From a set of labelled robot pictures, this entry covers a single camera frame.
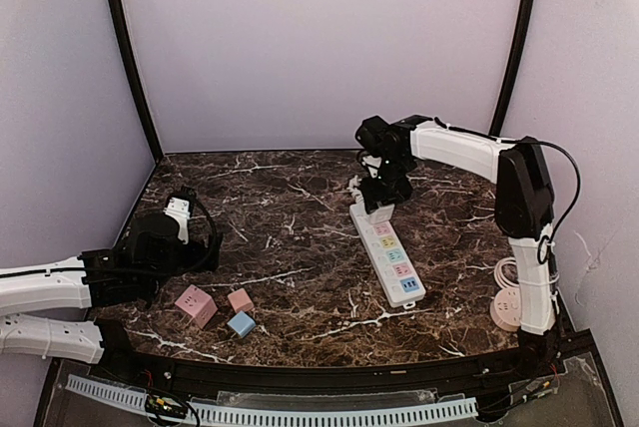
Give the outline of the white cube socket adapter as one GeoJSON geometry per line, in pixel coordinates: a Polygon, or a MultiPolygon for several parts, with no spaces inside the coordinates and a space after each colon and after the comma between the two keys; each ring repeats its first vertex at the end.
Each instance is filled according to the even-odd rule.
{"type": "Polygon", "coordinates": [[[374,210],[367,215],[370,224],[378,224],[390,221],[394,212],[395,205],[388,205],[374,210]]]}

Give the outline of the white multicolour power strip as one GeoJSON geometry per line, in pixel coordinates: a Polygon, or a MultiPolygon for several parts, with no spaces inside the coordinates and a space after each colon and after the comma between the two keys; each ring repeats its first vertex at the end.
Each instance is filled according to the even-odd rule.
{"type": "Polygon", "coordinates": [[[370,224],[364,203],[352,204],[349,214],[389,305],[415,308],[426,289],[391,222],[370,224]]]}

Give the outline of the pink cube socket adapter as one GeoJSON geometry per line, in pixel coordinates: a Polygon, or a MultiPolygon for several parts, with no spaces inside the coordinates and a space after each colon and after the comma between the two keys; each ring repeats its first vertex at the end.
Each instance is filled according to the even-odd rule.
{"type": "Polygon", "coordinates": [[[213,298],[193,284],[185,289],[174,304],[188,314],[200,329],[204,329],[218,312],[213,298]]]}

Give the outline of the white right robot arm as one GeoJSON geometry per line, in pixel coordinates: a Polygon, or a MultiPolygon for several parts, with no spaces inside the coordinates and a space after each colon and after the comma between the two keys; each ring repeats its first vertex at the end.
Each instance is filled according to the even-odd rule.
{"type": "Polygon", "coordinates": [[[361,145],[360,180],[351,207],[356,223],[380,224],[408,201],[408,175],[420,161],[434,161],[483,177],[495,185],[494,219],[507,236],[520,286],[521,331],[543,336],[555,324],[556,269],[553,243],[563,220],[554,215],[554,188],[542,150],[532,137],[495,138],[413,115],[395,123],[379,116],[355,133],[361,145]]]}

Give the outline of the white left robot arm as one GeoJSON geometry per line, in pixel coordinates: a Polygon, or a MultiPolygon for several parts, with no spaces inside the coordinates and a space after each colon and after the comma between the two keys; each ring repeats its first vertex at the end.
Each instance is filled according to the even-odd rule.
{"type": "Polygon", "coordinates": [[[112,248],[2,270],[1,351],[99,363],[127,345],[121,324],[52,319],[47,312],[152,304],[169,280],[215,270],[222,239],[215,227],[206,240],[193,239],[186,218],[155,213],[134,221],[112,248]]]}

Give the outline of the round pink socket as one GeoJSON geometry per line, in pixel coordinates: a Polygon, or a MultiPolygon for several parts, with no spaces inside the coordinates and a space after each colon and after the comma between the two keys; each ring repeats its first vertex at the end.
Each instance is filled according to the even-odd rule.
{"type": "Polygon", "coordinates": [[[520,290],[515,287],[500,289],[490,304],[490,316],[500,329],[516,332],[521,325],[520,290]]]}

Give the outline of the small blue charger plug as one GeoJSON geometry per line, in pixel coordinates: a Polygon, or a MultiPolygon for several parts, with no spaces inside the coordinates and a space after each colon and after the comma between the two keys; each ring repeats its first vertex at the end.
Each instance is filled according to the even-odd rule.
{"type": "Polygon", "coordinates": [[[227,326],[239,338],[245,338],[254,330],[256,322],[244,311],[239,311],[227,322],[227,326]]]}

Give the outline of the small pink charger plug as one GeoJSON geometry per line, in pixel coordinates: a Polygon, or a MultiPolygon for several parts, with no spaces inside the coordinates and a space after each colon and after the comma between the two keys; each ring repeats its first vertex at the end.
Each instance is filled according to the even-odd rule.
{"type": "Polygon", "coordinates": [[[254,309],[254,303],[244,288],[230,292],[228,301],[235,313],[248,312],[254,309]]]}

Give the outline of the small circuit board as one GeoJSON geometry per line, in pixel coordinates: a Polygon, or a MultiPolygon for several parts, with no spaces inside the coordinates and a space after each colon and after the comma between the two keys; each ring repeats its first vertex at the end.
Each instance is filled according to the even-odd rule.
{"type": "Polygon", "coordinates": [[[155,394],[146,397],[144,409],[149,414],[180,419],[185,419],[189,413],[189,408],[184,403],[155,394]]]}

